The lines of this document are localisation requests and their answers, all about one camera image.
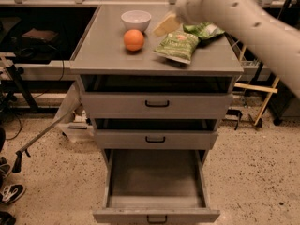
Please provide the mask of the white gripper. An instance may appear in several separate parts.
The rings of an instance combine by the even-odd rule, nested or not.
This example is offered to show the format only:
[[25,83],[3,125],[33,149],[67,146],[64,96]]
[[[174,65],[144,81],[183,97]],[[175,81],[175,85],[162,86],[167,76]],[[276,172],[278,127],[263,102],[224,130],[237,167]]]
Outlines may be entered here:
[[156,37],[162,37],[177,30],[181,23],[198,24],[202,22],[223,25],[221,0],[177,0],[175,13],[168,13],[153,29]]

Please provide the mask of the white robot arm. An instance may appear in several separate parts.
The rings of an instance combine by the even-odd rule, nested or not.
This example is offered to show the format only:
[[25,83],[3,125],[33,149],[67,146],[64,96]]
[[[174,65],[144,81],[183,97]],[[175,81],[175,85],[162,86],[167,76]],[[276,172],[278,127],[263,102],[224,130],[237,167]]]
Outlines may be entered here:
[[199,23],[213,23],[238,38],[300,97],[300,31],[265,12],[259,0],[177,0],[154,34]]

